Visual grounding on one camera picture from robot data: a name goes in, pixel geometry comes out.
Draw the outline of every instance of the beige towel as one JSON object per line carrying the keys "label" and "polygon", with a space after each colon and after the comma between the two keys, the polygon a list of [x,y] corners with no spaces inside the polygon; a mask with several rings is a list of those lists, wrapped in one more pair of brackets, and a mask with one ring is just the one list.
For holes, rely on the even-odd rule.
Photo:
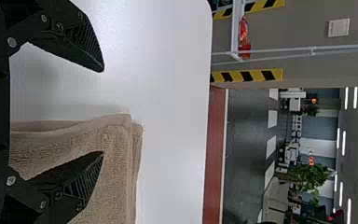
{"label": "beige towel", "polygon": [[71,223],[133,224],[143,128],[129,115],[90,121],[13,122],[10,166],[24,179],[91,151],[104,151],[88,207]]}

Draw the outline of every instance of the white wall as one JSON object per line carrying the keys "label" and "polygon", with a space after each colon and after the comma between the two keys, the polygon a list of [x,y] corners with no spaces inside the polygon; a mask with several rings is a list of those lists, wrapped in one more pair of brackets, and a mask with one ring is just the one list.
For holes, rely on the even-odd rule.
{"label": "white wall", "polygon": [[94,25],[105,72],[23,46],[10,58],[12,119],[130,112],[145,126],[137,223],[201,223],[212,42],[207,1],[73,2]]}
{"label": "white wall", "polygon": [[309,154],[312,151],[315,156],[335,158],[336,147],[336,141],[311,138],[300,139],[300,153],[302,154]]}
{"label": "white wall", "polygon": [[320,109],[316,117],[325,117],[325,118],[338,118],[339,110],[334,109]]}

